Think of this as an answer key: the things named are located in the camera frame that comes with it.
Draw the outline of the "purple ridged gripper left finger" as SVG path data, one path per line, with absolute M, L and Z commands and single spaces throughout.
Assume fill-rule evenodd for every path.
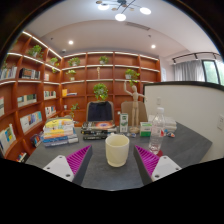
M 44 167 L 44 170 L 81 185 L 92 154 L 92 146 L 88 145 L 68 156 L 58 155 Z

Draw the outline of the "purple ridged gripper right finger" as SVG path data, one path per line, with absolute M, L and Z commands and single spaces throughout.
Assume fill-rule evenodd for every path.
M 135 145 L 134 157 L 144 185 L 181 170 L 181 167 L 168 156 L 158 156 Z

